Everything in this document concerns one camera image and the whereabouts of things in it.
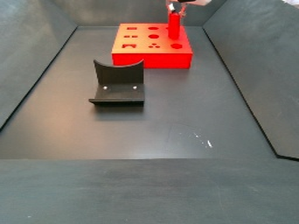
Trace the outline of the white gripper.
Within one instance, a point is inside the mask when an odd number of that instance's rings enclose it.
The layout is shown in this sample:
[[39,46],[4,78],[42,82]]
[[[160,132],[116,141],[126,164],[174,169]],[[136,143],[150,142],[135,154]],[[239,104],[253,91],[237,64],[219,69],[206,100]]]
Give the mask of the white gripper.
[[179,11],[180,17],[186,16],[186,4],[193,4],[193,5],[199,5],[199,6],[206,6],[211,0],[166,0],[166,4],[168,4],[168,10],[171,13],[175,12],[175,7],[172,3],[180,3],[182,4],[182,9]]

